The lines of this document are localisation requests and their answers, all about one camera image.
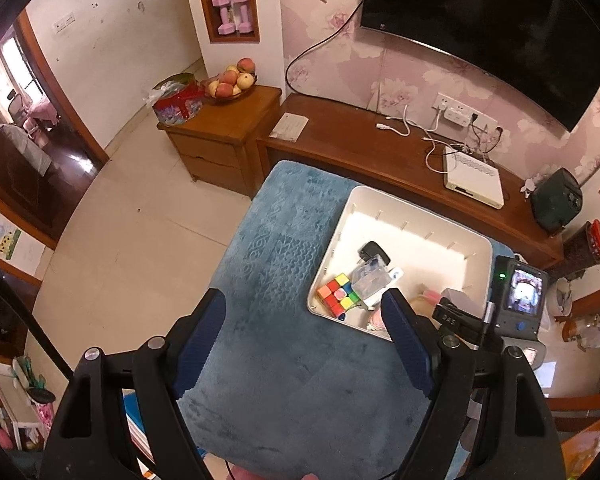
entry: camera screen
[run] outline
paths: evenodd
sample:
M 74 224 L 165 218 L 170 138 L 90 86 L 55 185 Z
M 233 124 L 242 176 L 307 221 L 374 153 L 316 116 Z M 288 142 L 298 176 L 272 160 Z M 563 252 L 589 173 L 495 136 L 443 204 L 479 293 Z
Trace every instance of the camera screen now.
M 535 316 L 540 307 L 542 279 L 521 269 L 513 272 L 508 308 Z

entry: screw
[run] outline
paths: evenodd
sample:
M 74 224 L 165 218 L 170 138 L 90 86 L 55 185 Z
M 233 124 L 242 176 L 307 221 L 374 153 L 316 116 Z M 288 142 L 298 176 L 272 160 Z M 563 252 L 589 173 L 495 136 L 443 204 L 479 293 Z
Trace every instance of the screw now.
M 522 350 L 520 348 L 518 348 L 517 346 L 508 347 L 507 352 L 509 352 L 509 355 L 515 359 L 520 359 L 522 356 L 524 356 L 524 354 L 522 353 Z
M 155 337 L 152 337 L 151 339 L 149 339 L 149 341 L 147 342 L 147 346 L 151 349 L 151 350 L 158 350 L 160 348 L 162 348 L 164 346 L 165 340 L 161 335 L 157 335 Z
M 448 348 L 458 348 L 460 340 L 454 335 L 445 335 L 442 338 L 442 344 Z
M 97 348 L 89 348 L 85 353 L 84 353 L 84 358 L 87 359 L 87 361 L 93 361 L 94 359 L 96 359 L 98 356 L 100 355 L 100 350 L 98 350 Z

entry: white router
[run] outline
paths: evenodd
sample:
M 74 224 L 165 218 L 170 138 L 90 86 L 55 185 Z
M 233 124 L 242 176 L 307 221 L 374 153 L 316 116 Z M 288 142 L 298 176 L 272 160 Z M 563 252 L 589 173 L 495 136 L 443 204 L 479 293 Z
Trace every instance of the white router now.
M 445 146 L 445 187 L 490 205 L 504 206 L 500 174 L 493 166 Z

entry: rubik's cube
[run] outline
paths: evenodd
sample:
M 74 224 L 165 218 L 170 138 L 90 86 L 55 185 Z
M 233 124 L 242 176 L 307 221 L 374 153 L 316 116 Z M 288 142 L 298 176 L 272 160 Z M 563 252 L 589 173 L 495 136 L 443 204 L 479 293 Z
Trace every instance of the rubik's cube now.
M 351 288 L 351 282 L 344 274 L 337 275 L 325 286 L 320 287 L 316 294 L 328 307 L 333 317 L 344 320 L 347 310 L 360 301 L 358 295 Z

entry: pink dumbbell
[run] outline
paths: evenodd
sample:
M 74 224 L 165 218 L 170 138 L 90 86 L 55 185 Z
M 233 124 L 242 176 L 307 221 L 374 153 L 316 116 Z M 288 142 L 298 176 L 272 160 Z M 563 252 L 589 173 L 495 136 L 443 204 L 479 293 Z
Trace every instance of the pink dumbbell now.
M 249 6 L 247 5 L 247 2 L 249 0 L 234 0 L 234 5 L 235 4 L 241 4 L 240 5 L 240 17 L 241 17 L 241 21 L 240 21 L 240 25 L 238 25 L 238 32 L 245 34 L 247 32 L 253 32 L 253 25 L 251 25 L 251 22 L 249 20 Z
M 211 3 L 214 7 L 220 7 L 222 25 L 218 27 L 218 33 L 223 36 L 233 34 L 235 32 L 235 25 L 229 20 L 229 6 L 231 5 L 231 0 L 211 0 Z

